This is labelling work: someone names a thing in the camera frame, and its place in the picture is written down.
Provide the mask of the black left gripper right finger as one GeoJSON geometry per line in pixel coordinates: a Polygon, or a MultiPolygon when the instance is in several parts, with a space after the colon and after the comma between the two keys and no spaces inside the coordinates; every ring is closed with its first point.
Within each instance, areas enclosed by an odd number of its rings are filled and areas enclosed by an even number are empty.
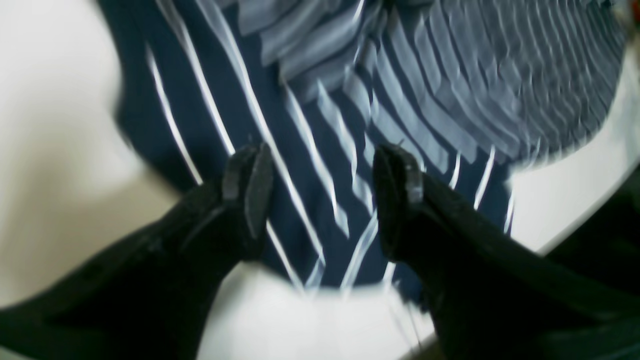
{"type": "Polygon", "coordinates": [[[420,278],[446,360],[637,360],[639,173],[542,257],[380,145],[383,253],[420,278]]]}

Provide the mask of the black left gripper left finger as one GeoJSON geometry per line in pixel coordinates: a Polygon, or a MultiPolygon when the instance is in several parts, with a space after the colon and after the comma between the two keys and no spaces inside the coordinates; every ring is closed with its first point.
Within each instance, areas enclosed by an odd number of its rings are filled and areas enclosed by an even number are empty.
{"type": "Polygon", "coordinates": [[[2,347],[35,360],[194,360],[224,278],[265,248],[273,162],[268,145],[244,146],[162,218],[3,309],[2,347]]]}

